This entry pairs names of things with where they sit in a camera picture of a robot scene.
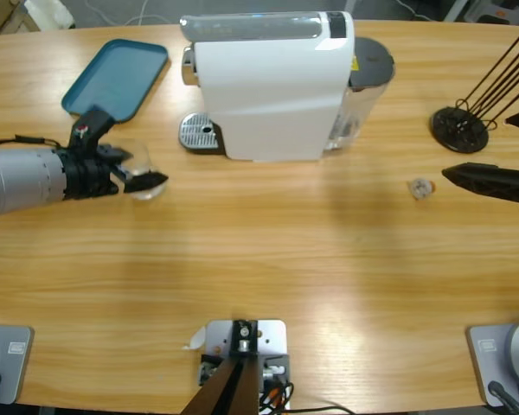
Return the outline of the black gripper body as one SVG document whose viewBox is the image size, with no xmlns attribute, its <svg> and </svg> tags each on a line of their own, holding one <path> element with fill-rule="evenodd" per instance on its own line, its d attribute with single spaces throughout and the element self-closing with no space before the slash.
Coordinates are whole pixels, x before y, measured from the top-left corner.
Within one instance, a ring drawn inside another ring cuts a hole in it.
<svg viewBox="0 0 519 415">
<path fill-rule="evenodd" d="M 62 172 L 66 177 L 64 200 L 84 200 L 117 195 L 119 186 L 111 174 L 121 163 L 105 163 L 97 157 L 97 149 L 83 155 L 75 148 L 60 150 Z"/>
</svg>

